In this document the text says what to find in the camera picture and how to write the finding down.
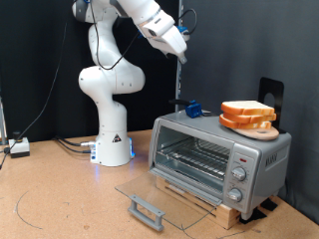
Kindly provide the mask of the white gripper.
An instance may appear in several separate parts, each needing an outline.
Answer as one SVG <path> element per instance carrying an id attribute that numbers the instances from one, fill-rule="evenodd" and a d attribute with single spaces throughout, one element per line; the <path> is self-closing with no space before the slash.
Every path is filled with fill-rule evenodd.
<path id="1" fill-rule="evenodd" d="M 176 26 L 172 26 L 161 36 L 154 39 L 154 47 L 163 53 L 167 58 L 171 54 L 176 55 L 182 64 L 187 62 L 184 52 L 187 49 L 186 42 Z"/>

